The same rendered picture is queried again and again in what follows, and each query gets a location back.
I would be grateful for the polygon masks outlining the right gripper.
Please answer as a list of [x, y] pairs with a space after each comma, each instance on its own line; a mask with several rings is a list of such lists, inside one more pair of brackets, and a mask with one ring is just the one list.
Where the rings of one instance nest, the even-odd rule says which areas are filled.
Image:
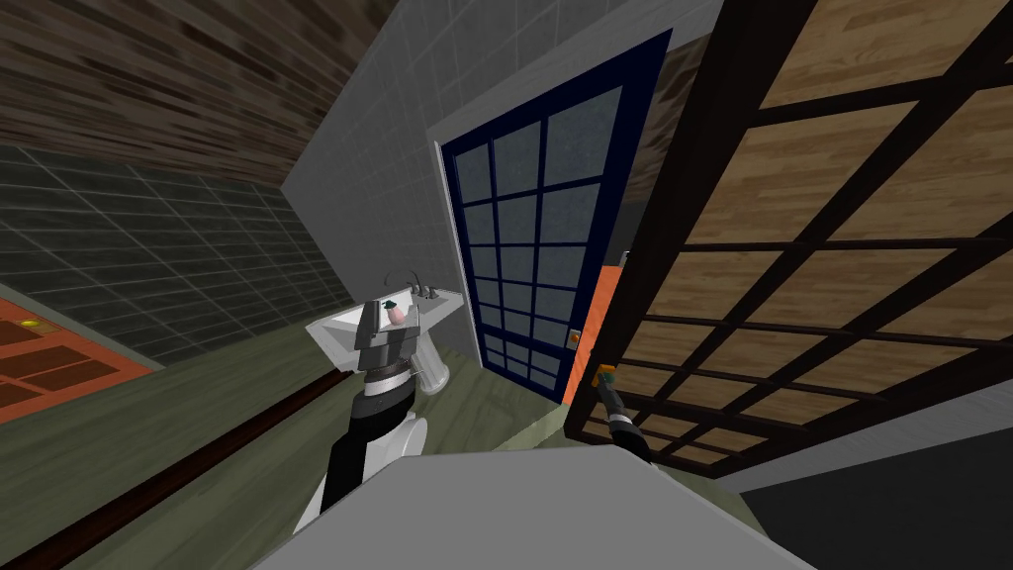
[[609, 420], [628, 420], [629, 414], [614, 390], [613, 383], [613, 373], [598, 372], [596, 374], [594, 386], [605, 409], [606, 417]]

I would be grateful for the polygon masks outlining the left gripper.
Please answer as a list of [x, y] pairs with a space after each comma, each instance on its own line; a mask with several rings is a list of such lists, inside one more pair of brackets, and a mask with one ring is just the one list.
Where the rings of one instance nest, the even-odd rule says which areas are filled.
[[418, 305], [409, 307], [406, 328], [379, 332], [380, 328], [380, 302], [371, 300], [364, 303], [358, 319], [358, 371], [391, 367], [412, 358], [420, 331]]

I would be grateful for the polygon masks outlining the plain orange door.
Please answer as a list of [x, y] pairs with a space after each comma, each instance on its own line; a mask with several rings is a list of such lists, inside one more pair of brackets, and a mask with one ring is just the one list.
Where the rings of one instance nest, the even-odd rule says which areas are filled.
[[585, 376], [585, 369], [588, 364], [591, 350], [597, 340], [611, 296], [614, 294], [621, 273], [622, 268], [614, 265], [605, 265], [600, 270], [598, 283], [592, 298], [585, 328], [582, 329], [582, 337], [578, 344], [575, 360], [571, 374], [569, 374], [567, 388], [563, 397], [563, 404], [566, 406], [572, 406], [578, 385]]

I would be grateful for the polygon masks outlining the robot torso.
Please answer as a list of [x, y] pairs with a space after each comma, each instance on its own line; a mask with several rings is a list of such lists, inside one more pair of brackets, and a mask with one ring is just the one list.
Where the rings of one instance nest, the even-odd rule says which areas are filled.
[[250, 570], [814, 570], [613, 445], [398, 458]]

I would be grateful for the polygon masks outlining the navy blue glazed door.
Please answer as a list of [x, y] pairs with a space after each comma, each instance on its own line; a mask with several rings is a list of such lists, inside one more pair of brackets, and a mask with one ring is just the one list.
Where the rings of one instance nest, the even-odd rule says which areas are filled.
[[440, 149], [481, 362], [556, 403], [670, 38], [644, 40]]

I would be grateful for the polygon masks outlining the orange panelled door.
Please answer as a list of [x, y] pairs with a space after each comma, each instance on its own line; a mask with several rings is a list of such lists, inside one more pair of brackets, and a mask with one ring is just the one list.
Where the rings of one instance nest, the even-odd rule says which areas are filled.
[[158, 368], [0, 297], [0, 425]]

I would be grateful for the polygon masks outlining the white pedestal sink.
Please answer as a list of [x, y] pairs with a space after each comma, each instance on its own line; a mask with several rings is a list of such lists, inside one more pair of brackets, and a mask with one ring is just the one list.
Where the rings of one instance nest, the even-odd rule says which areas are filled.
[[[411, 305], [418, 305], [420, 331], [417, 348], [410, 360], [397, 364], [408, 364], [411, 377], [417, 382], [421, 392], [434, 395], [444, 389], [450, 378], [449, 368], [442, 362], [434, 347], [430, 330], [464, 305], [461, 294], [445, 289], [422, 284], [418, 275], [411, 270], [393, 270], [385, 277], [389, 284], [394, 277], [408, 276], [410, 279], [402, 290], [381, 296], [379, 332], [407, 327], [407, 313]], [[307, 332], [333, 367], [350, 372], [357, 370], [358, 319], [362, 305], [324, 317], [306, 326]]]

